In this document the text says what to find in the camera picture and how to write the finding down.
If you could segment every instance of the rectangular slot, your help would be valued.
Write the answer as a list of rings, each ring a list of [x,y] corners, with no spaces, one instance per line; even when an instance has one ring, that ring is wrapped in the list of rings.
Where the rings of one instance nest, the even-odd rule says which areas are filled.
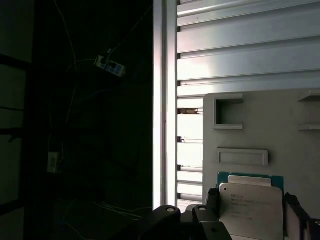
[[[234,122],[228,122],[228,111],[239,112],[239,109],[235,109],[235,105],[240,104],[242,102],[243,95],[241,93],[215,95],[213,104],[213,129],[242,130],[244,128],[242,124],[234,124]]]
[[[202,143],[178,143],[177,164],[184,166],[202,167],[203,144]]]
[[[222,164],[268,166],[268,151],[256,149],[218,148],[217,160]]]

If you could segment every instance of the white metal shutter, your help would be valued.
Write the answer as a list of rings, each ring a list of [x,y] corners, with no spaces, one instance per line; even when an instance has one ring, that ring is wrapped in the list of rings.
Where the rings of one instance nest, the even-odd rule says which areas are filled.
[[[171,56],[165,59],[170,65],[165,71],[165,99],[167,106],[178,109],[167,109],[165,116],[167,124],[176,123],[176,128],[166,126],[171,134],[165,135],[166,146],[176,151],[176,162],[168,149],[164,156],[169,165],[177,164],[173,167],[177,174],[163,169],[166,194],[178,193],[180,207],[184,201],[203,200],[200,176],[206,94],[320,88],[320,2],[181,0],[177,12],[169,8],[176,1],[163,2],[167,2],[167,20],[177,14],[176,22],[167,22],[163,30],[169,36],[176,34],[176,38],[166,38],[165,51]],[[169,79],[177,80],[176,85]],[[168,141],[174,145],[173,139],[178,143],[171,148]],[[168,197],[165,201],[174,202]]]

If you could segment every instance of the white wire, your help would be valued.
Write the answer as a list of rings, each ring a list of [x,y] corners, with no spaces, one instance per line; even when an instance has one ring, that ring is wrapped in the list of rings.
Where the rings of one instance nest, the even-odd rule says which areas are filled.
[[[70,224],[67,223],[67,221],[66,221],[67,213],[69,212],[69,210],[71,209],[71,207],[73,206],[73,204],[74,204],[75,202],[76,202],[76,199],[73,200],[73,201],[70,203],[70,205],[68,206],[68,208],[67,208],[66,211],[64,212],[62,219],[63,219],[64,223],[65,223],[69,228],[71,228],[75,233],[77,233],[77,234],[79,235],[80,238],[82,238],[82,240],[93,240],[93,239],[91,239],[91,238],[85,238],[84,236],[82,236],[81,233],[80,233],[77,229],[75,229],[72,225],[70,225]]]
[[[140,208],[137,208],[137,209],[128,210],[128,209],[124,209],[124,208],[121,208],[121,207],[118,207],[118,206],[112,206],[112,205],[106,203],[105,201],[103,201],[102,203],[104,205],[107,205],[108,207],[111,207],[111,208],[114,208],[114,209],[120,209],[120,210],[127,211],[127,212],[130,212],[130,213],[133,213],[133,212],[136,212],[136,211],[139,211],[139,210],[143,210],[143,209],[152,209],[152,207],[140,207]]]
[[[125,38],[116,46],[106,58],[106,63],[109,62],[111,55],[127,40],[128,36],[136,29],[136,27],[140,24],[140,22],[144,19],[147,13],[152,9],[153,5],[151,5],[142,15],[142,17],[136,22],[136,24],[131,28],[130,32],[125,36]]]
[[[128,213],[126,213],[126,212],[117,211],[117,210],[114,210],[114,209],[112,209],[112,208],[105,207],[105,206],[103,206],[103,205],[99,205],[99,204],[97,204],[97,203],[94,202],[94,201],[93,201],[92,203],[95,204],[95,205],[97,205],[99,208],[102,208],[102,209],[106,209],[106,210],[115,212],[115,213],[120,214],[120,215],[122,215],[122,216],[124,216],[124,217],[126,217],[126,218],[131,219],[131,220],[134,220],[134,221],[137,221],[137,220],[138,220],[138,219],[134,219],[134,218],[130,217],[130,216],[128,215]]]
[[[117,210],[114,209],[112,206],[109,206],[109,205],[107,205],[107,204],[101,203],[100,206],[104,206],[105,208],[108,208],[108,209],[112,209],[112,210],[114,210],[114,211],[117,211]],[[135,214],[132,214],[132,213],[127,213],[127,212],[122,212],[122,211],[120,211],[120,213],[125,214],[125,215],[128,215],[128,216],[140,218],[140,219],[142,218],[141,216],[138,216],[138,215],[135,215]]]

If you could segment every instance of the aluminum frame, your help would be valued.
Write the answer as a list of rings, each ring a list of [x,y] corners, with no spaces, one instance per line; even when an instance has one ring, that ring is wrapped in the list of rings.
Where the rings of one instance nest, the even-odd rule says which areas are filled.
[[[177,15],[176,1],[153,1],[153,209],[178,204]]]

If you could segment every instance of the dark background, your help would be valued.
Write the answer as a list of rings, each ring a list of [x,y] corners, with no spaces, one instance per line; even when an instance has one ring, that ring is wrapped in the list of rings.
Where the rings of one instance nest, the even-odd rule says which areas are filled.
[[[152,207],[152,8],[130,33],[152,0],[56,3],[77,60],[95,59],[126,38],[110,58],[126,67],[126,75],[114,76],[93,61],[79,62],[77,72],[72,67],[66,73],[74,57],[62,18],[53,0],[35,2],[32,63],[41,69],[27,76],[24,126],[49,127],[50,103],[52,127],[65,129],[65,134],[53,134],[49,145],[50,152],[61,152],[63,142],[59,175],[46,173],[46,134],[30,135],[23,142],[24,155],[32,159],[25,164],[32,177],[24,183],[24,233],[39,239],[82,239],[67,222],[85,239],[108,239],[133,220],[93,202],[129,210]],[[67,134],[70,128],[95,133]]]

